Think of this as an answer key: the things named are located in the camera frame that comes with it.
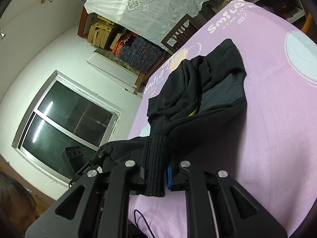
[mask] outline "glass pane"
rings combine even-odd
[[[38,110],[76,136],[99,147],[112,113],[56,82]]]
[[[73,140],[38,115],[35,116],[22,146],[42,163],[69,179],[72,175],[61,157],[64,148],[80,146],[86,161],[96,154],[96,151]]]

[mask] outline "ribbed cuff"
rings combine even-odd
[[[154,135],[150,139],[150,155],[145,196],[164,197],[164,171],[169,154],[169,139],[166,136]]]

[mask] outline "white lace cloth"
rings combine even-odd
[[[194,17],[208,0],[87,0],[95,12],[163,47],[162,39],[185,14]]]

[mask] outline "pink bed sheet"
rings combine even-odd
[[[188,159],[205,171],[227,170],[290,236],[317,197],[317,45],[285,20],[232,1],[150,78],[129,138],[148,135],[148,99],[179,62],[207,55],[226,38],[243,58],[248,108]],[[184,192],[131,196],[134,222],[133,209],[144,214],[156,237],[187,237]],[[139,226],[151,237],[142,219]]]

